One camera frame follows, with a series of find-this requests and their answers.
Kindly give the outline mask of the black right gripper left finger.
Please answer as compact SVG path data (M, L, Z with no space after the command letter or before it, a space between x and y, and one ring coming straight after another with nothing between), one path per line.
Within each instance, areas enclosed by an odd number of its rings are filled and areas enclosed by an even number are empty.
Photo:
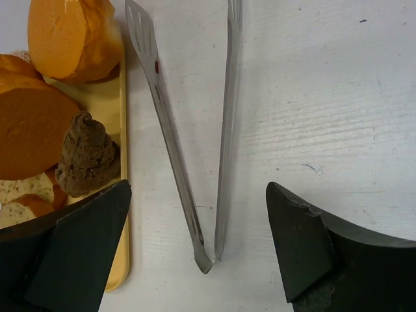
M24 301L42 311L98 311L130 202L124 179L67 208L28 277Z

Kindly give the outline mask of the orange round bread half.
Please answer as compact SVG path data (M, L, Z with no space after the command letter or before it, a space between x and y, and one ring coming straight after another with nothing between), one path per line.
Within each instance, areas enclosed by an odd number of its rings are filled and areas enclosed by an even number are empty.
M71 84L109 76L124 53L114 12L110 1L31 1L27 38L35 68Z

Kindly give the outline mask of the brown chocolate croissant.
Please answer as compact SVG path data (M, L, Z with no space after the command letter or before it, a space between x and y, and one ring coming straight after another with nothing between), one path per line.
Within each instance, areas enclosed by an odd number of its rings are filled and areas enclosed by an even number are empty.
M120 149L105 126L87 111L76 114L55 169L60 188L73 198L84 196L118 177L120 169Z

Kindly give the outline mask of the orange bread loaf chunk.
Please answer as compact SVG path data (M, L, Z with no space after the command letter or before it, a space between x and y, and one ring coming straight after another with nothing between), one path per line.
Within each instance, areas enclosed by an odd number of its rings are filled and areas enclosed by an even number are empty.
M1 179L36 176L55 165L78 104L14 55L1 55Z

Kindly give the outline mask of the stainless steel kitchen tongs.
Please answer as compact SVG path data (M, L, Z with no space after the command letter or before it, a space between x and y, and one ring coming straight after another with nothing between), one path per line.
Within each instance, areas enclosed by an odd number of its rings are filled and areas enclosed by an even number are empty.
M153 21L136 1L125 2L194 260L206 274L220 259L226 237L243 4L177 1L173 10L168 21Z

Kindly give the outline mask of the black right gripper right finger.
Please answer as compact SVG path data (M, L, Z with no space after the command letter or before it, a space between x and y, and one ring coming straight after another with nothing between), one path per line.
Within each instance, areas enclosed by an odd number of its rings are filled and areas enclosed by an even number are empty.
M269 224L288 303L333 274L338 259L321 210L270 182L266 187Z

